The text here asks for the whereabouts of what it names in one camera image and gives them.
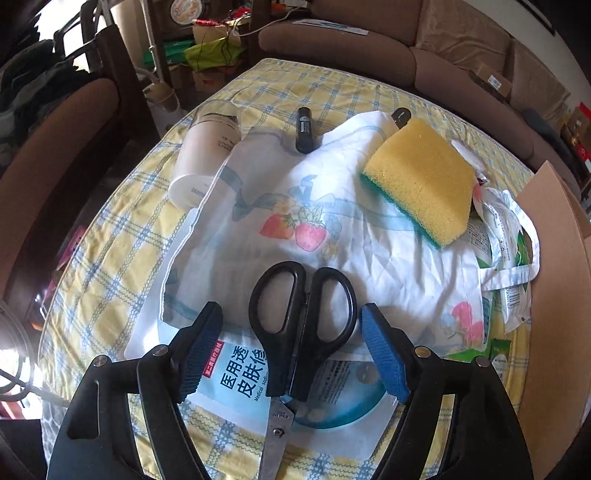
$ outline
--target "blue ribbon print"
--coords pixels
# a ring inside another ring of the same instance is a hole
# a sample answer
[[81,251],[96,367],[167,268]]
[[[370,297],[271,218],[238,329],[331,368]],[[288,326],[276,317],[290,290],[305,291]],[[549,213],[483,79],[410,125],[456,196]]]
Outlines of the blue ribbon print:
[[336,198],[333,194],[324,195],[317,200],[312,200],[311,193],[313,180],[315,178],[316,175],[305,176],[301,180],[299,186],[288,189],[288,195],[281,193],[264,193],[254,202],[249,204],[244,201],[244,198],[242,197],[243,182],[238,174],[227,166],[224,167],[220,174],[220,179],[236,192],[236,203],[232,209],[232,220],[235,222],[239,222],[247,217],[255,208],[273,210],[277,202],[286,202],[291,198],[300,205],[308,208],[321,207],[323,214],[327,217],[331,214],[341,215],[361,220],[370,223],[373,226],[390,231],[415,230],[415,224],[413,221],[396,209],[394,205],[392,205],[392,208],[397,210],[397,215],[385,215],[373,212],[356,202]]

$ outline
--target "black scissor handle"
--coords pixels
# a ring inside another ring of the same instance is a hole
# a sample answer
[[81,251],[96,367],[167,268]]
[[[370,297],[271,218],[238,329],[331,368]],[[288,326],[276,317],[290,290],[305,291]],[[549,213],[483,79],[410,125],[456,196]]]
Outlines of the black scissor handle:
[[[328,280],[336,280],[343,287],[347,297],[349,315],[340,335],[330,342],[325,342],[318,337],[318,324],[322,287]],[[353,286],[342,272],[334,268],[322,267],[314,273],[307,304],[306,318],[297,349],[295,371],[288,390],[290,397],[302,402],[308,400],[314,376],[322,363],[349,340],[357,322],[357,299]]]
[[[273,278],[283,272],[290,273],[294,278],[294,283],[287,303],[283,326],[278,332],[269,333],[261,323],[258,305],[265,287]],[[300,312],[306,304],[305,288],[306,270],[302,264],[286,261],[273,265],[263,273],[252,291],[248,304],[248,319],[267,356],[267,365],[269,367],[267,397],[280,397],[288,391],[291,356],[296,342]]]

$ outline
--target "yellow plaid tablecloth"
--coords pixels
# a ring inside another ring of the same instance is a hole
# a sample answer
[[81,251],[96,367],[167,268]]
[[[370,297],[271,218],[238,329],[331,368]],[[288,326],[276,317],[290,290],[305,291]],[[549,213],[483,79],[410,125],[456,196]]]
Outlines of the yellow plaid tablecloth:
[[[266,59],[213,98],[242,110],[242,126],[274,127],[295,134],[296,112],[308,106],[318,133],[360,112],[408,108],[446,138],[460,138],[488,164],[494,187],[517,194],[531,178],[513,155],[478,129],[432,103],[363,77],[289,61]],[[91,360],[106,353],[124,359],[138,313],[184,215],[167,197],[169,180],[189,115],[177,124],[117,188],[82,239],[64,273],[41,338],[39,365],[47,385],[72,398]],[[493,321],[493,338],[505,338]],[[529,330],[509,337],[505,388],[517,409],[528,360]],[[159,478],[141,405],[130,395],[139,456],[145,472]],[[263,438],[188,403],[180,406],[190,436],[212,478],[256,478]],[[436,437],[423,476],[436,473],[447,437],[452,398],[444,398]],[[289,447],[280,476],[288,480],[369,479],[383,456],[400,415],[390,421],[373,456],[365,462]]]

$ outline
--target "scissor blade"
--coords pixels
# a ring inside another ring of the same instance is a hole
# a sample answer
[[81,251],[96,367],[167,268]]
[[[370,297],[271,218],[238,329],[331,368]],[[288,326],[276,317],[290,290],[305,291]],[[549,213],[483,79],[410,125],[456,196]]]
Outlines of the scissor blade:
[[279,397],[271,398],[258,480],[275,480],[277,477],[294,417],[294,412],[286,407]]

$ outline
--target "cardboard box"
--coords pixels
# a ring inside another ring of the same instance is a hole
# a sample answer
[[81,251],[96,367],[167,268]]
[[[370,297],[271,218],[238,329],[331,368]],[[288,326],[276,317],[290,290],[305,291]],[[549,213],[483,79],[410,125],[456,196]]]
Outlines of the cardboard box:
[[504,101],[509,95],[512,83],[488,65],[481,62],[480,66],[472,73],[473,80],[487,92],[493,94],[497,100]]
[[579,142],[581,142],[588,151],[591,151],[591,125],[587,127],[587,131],[583,135],[579,135]]
[[206,69],[193,72],[193,81],[198,92],[216,93],[226,84],[226,74],[220,69]]
[[170,78],[174,89],[181,89],[193,83],[193,69],[189,66],[178,64],[170,66]]
[[569,120],[566,122],[566,128],[569,129],[572,136],[575,138],[584,137],[589,132],[591,125],[591,112],[581,103],[571,113]]
[[517,196],[540,239],[531,284],[530,361],[519,422],[534,478],[543,479],[579,431],[591,384],[591,224],[546,162]]

